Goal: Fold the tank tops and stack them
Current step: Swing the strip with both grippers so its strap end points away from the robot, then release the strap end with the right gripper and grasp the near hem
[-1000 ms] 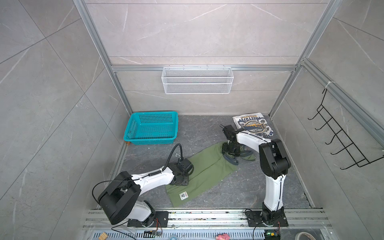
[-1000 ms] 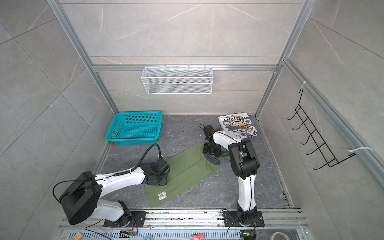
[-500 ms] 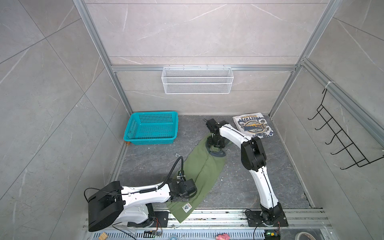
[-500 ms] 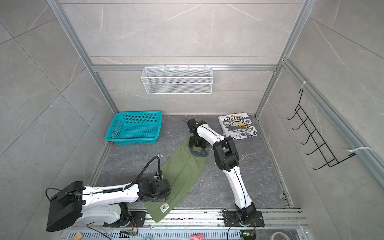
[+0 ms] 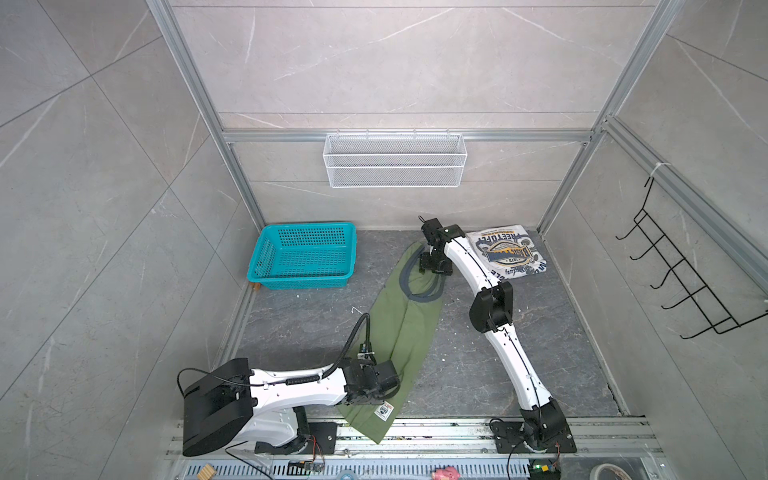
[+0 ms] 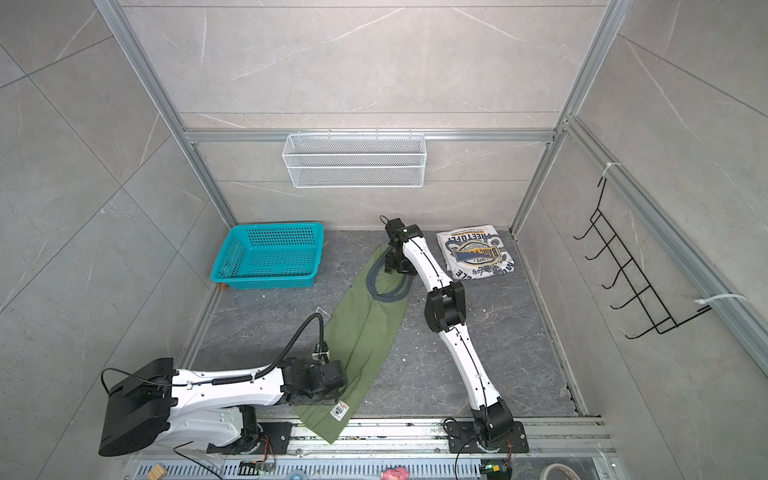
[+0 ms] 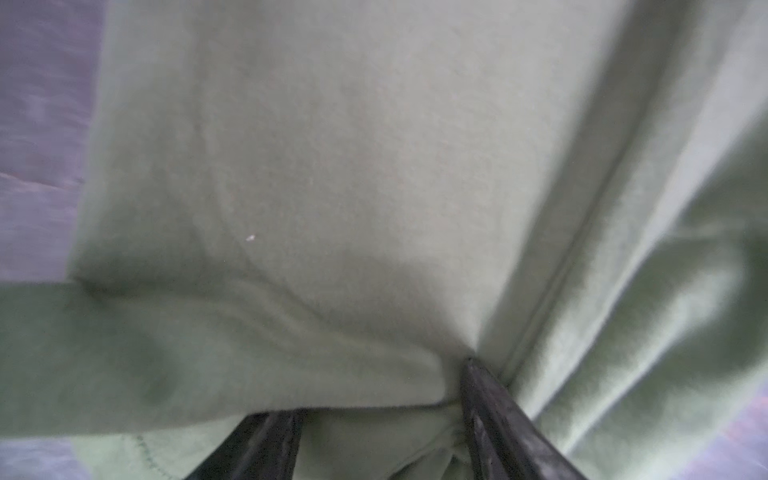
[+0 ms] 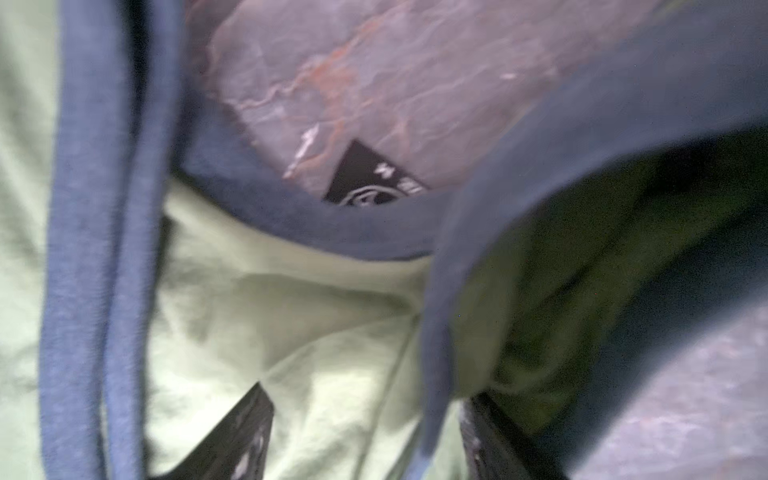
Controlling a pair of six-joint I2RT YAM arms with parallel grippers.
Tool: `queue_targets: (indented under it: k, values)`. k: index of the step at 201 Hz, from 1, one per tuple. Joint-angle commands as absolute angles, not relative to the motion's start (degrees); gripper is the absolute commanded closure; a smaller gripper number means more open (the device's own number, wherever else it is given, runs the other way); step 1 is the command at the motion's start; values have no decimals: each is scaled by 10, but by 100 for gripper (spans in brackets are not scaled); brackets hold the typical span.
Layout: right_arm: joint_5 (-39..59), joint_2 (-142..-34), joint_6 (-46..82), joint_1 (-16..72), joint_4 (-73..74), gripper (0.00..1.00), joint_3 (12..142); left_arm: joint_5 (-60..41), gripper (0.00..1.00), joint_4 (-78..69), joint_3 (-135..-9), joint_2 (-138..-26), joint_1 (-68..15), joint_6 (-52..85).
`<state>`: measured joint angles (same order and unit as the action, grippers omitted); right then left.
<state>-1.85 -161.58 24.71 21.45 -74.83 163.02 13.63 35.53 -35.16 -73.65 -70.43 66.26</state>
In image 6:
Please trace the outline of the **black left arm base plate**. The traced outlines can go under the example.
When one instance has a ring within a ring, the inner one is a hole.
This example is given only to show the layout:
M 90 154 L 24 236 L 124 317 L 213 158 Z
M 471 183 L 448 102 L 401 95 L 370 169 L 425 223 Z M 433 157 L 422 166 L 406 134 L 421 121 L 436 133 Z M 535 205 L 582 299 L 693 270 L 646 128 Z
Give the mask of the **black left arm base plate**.
M 293 424 L 290 422 L 257 423 L 241 430 L 240 437 L 222 447 L 209 444 L 207 454 L 256 455 L 286 454 Z

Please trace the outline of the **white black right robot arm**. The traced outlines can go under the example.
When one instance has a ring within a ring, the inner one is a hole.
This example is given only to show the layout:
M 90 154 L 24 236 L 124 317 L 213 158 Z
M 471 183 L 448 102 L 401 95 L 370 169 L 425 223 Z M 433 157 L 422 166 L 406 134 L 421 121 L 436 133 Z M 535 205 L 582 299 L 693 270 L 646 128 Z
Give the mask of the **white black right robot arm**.
M 476 441 L 496 449 L 513 434 L 515 419 L 493 385 L 466 325 L 465 288 L 442 269 L 417 225 L 381 216 L 389 239 L 388 250 L 377 261 L 387 273 L 403 274 L 404 285 L 419 277 L 426 288 L 424 317 L 429 329 L 447 347 L 467 391 Z

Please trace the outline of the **olive green tank top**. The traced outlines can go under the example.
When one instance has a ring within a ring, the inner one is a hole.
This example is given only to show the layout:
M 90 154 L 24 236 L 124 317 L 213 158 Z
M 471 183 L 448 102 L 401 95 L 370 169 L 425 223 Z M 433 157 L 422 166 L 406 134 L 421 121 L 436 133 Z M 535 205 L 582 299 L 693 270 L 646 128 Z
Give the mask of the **olive green tank top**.
M 330 358 L 341 362 L 348 385 L 332 405 L 295 408 L 304 426 L 329 444 L 340 437 L 363 403 L 405 318 L 412 278 L 385 271 L 390 250 L 386 243 L 374 250 L 325 330 Z

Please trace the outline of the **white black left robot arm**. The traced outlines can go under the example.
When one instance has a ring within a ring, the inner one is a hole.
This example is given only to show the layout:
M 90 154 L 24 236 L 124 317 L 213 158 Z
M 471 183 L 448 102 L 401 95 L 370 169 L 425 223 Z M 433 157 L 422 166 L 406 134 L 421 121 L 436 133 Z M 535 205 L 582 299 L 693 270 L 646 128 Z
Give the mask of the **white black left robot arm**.
M 313 313 L 269 364 L 228 371 L 181 369 L 171 358 L 155 359 L 106 387 L 107 407 L 98 453 L 102 457 L 132 454 L 156 443 L 201 442 L 207 451 L 240 454 L 254 450 L 264 433 L 256 410 L 288 404 L 325 405 L 338 400 L 348 385 L 342 363 L 333 360 L 319 327 L 308 359 L 290 351 L 312 323 Z

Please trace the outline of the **white navy-trimmed tank top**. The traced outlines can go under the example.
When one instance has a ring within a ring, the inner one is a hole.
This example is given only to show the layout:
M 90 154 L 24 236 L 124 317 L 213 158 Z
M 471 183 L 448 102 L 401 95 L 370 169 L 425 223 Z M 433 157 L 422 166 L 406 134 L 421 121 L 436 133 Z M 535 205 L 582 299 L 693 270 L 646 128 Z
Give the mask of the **white navy-trimmed tank top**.
M 492 225 L 438 232 L 436 239 L 454 280 L 484 279 L 514 271 L 514 260 Z

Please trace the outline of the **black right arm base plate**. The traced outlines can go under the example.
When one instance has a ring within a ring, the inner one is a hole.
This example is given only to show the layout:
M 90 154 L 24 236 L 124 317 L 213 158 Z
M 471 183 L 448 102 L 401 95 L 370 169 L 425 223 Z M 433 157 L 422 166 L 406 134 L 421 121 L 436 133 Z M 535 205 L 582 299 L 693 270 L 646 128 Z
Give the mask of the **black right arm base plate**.
M 449 442 L 449 451 L 459 453 L 484 454 L 527 454 L 530 452 L 524 426 L 519 421 L 512 423 L 512 430 L 505 433 L 499 440 L 481 442 L 480 434 L 476 432 L 473 421 L 458 421 L 447 418 L 441 422 Z

